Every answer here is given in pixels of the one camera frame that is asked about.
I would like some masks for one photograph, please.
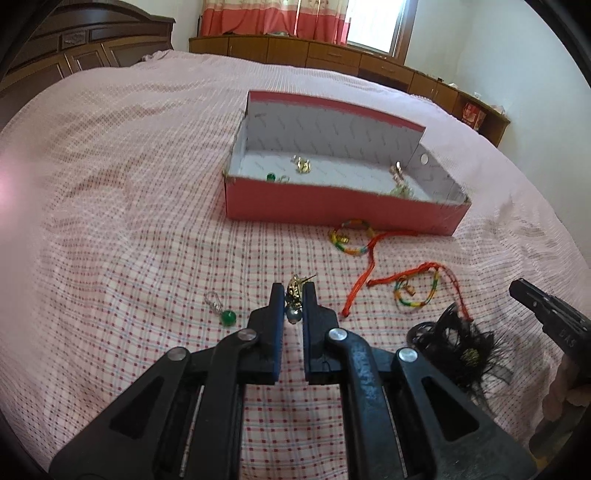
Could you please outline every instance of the gray pearl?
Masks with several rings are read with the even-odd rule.
[[[296,324],[301,320],[301,309],[287,307],[285,309],[285,314],[287,315],[289,323]]]

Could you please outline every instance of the green bead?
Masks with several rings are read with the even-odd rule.
[[[224,327],[231,327],[236,323],[236,314],[231,310],[222,312],[222,325]]]

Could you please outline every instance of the black hair accessory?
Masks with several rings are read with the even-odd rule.
[[[493,332],[481,332],[457,314],[452,303],[437,322],[423,322],[408,331],[407,342],[431,364],[493,415],[482,389],[483,378],[491,375],[509,384],[513,373],[499,362],[501,343]]]

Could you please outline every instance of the white wall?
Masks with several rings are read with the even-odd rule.
[[[203,0],[126,0],[149,14],[172,17],[173,48],[189,50],[189,38],[197,35],[197,20],[201,15]]]
[[[560,40],[524,0],[476,0],[454,81],[505,107],[499,149],[591,265],[591,88]]]
[[[418,0],[404,64],[446,83],[454,82],[475,1]]]

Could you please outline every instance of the pink plaid fabric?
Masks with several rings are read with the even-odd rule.
[[[498,423],[526,441],[560,354],[509,297],[509,283],[523,276],[587,315],[591,308],[585,261],[519,170],[426,100],[338,73],[170,51],[128,69],[76,73],[0,134],[3,165],[34,173],[40,205],[27,242],[5,242],[27,247],[31,278],[21,297],[5,282],[0,299],[14,304],[0,322],[0,407],[25,447],[47,467],[168,349],[211,347],[245,326],[274,281],[317,274],[319,301],[342,308],[367,259],[334,248],[328,227],[226,219],[221,172],[249,89],[345,100],[427,127],[424,146],[473,206],[453,237],[381,242],[374,277],[429,260],[456,273],[472,316],[504,336],[515,379],[487,391]],[[417,284],[419,295],[428,284]],[[397,349],[412,325],[454,300],[449,287],[421,310],[399,309],[391,287],[365,288],[342,325]],[[235,328],[222,328],[204,304],[208,290],[237,312]],[[306,385],[301,325],[286,322],[283,341],[279,383],[246,390],[242,476],[344,479],[339,389]]]

